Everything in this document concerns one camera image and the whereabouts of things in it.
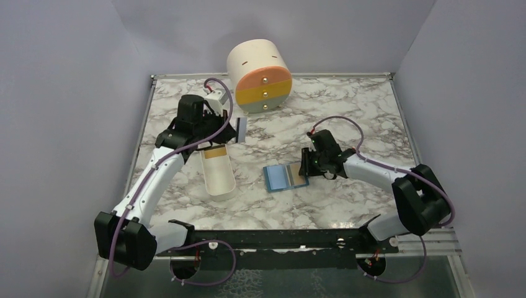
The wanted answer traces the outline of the blue leather card holder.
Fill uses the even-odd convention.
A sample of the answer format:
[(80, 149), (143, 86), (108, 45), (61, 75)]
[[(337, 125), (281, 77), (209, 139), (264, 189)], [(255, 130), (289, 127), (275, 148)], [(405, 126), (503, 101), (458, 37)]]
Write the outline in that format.
[(291, 187), (289, 184), (287, 175), (287, 165), (289, 164), (290, 163), (263, 167), (263, 174), (265, 178), (265, 186), (267, 192), (279, 192), (299, 188)]

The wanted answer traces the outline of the gold credit card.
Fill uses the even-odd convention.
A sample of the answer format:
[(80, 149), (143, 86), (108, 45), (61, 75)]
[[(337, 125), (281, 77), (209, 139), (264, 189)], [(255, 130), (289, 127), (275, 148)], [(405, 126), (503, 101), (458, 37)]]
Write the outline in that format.
[(301, 163), (290, 163), (287, 165), (287, 175), (291, 187), (301, 187), (308, 185), (305, 176), (300, 175)]

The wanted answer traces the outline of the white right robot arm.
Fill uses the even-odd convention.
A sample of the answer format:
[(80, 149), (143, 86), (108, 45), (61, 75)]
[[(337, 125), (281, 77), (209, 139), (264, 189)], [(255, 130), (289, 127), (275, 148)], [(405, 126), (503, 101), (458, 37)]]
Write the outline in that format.
[(378, 215), (359, 228), (359, 247), (372, 253), (383, 240), (411, 233), (423, 236), (451, 219), (453, 209), (433, 171), (426, 165), (397, 168), (363, 156), (355, 148), (342, 150), (328, 130), (308, 132), (314, 148), (303, 148), (299, 174), (359, 180), (393, 195), (396, 211)]

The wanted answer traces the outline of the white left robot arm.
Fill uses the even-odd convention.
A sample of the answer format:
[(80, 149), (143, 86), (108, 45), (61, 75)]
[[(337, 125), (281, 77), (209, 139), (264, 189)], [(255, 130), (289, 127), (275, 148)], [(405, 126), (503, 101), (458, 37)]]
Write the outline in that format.
[(149, 162), (134, 186), (113, 211), (100, 212), (95, 221), (99, 256), (118, 264), (146, 269), (154, 256), (173, 248), (180, 255), (194, 249), (194, 226), (170, 220), (152, 227), (154, 210), (173, 177), (200, 143), (226, 144), (236, 136), (223, 108), (225, 92), (202, 97), (186, 94), (177, 115), (155, 140)]

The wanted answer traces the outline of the silver magnetic stripe card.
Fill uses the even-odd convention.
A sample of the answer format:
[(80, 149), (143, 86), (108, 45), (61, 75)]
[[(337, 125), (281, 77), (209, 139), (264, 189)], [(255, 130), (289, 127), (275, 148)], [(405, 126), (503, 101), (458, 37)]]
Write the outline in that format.
[(247, 118), (238, 117), (236, 119), (236, 143), (243, 143), (246, 139)]

